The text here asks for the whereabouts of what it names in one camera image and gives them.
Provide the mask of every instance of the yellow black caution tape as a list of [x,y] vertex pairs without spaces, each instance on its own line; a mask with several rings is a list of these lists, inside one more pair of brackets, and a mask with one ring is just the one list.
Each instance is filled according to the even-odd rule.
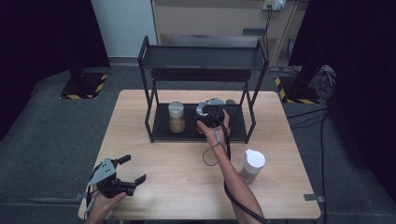
[[312,104],[319,104],[319,100],[313,100],[313,99],[288,99],[288,96],[286,95],[282,83],[280,82],[279,78],[275,79],[275,83],[277,86],[277,89],[279,91],[279,96],[280,96],[280,100],[283,103],[289,103],[289,104],[308,104],[308,105],[312,105]]
[[102,90],[103,85],[105,85],[106,79],[107,79],[107,75],[103,75],[100,82],[98,83],[95,94],[92,94],[92,95],[67,94],[67,95],[61,95],[59,98],[60,99],[72,99],[72,100],[95,99],[99,95],[99,92]]

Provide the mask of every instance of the white wall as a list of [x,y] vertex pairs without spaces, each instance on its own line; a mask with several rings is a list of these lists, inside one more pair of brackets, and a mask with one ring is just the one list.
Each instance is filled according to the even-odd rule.
[[92,0],[108,57],[135,58],[145,35],[157,44],[150,0]]

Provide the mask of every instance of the power outlet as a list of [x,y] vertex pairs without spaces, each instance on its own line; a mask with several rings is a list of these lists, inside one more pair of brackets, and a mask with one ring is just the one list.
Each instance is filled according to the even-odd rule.
[[262,10],[269,11],[270,9],[273,11],[282,10],[286,5],[286,0],[264,0],[262,4]]

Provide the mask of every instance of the shelf top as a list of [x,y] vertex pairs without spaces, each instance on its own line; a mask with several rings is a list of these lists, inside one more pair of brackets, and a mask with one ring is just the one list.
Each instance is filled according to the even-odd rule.
[[256,48],[148,46],[145,68],[262,70],[265,62]]

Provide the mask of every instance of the gray carpet floor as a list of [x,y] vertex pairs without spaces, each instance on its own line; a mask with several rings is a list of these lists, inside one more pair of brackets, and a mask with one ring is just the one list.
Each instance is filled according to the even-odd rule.
[[[0,200],[23,198],[73,198],[85,190],[89,175],[121,90],[142,89],[137,67],[113,66],[89,71],[108,75],[103,90],[93,100],[60,100],[69,74],[63,72],[38,82],[29,103],[6,137],[0,142]],[[277,91],[275,77],[290,76],[268,71],[263,91]],[[312,84],[318,87],[320,79]],[[160,89],[240,90],[219,83],[163,83]],[[287,116],[326,107],[283,104]],[[290,126],[322,114],[290,119]],[[305,123],[308,126],[321,117]],[[305,169],[317,195],[322,194],[320,122],[293,129]],[[358,169],[348,159],[332,120],[324,122],[325,187],[328,223],[396,223],[396,204],[378,184],[370,170]],[[285,223],[274,220],[273,223]],[[312,223],[289,220],[289,223]],[[323,222],[323,217],[315,220]],[[78,205],[0,203],[0,223],[83,223]],[[151,220],[147,223],[189,223]],[[207,221],[213,224],[234,220]]]

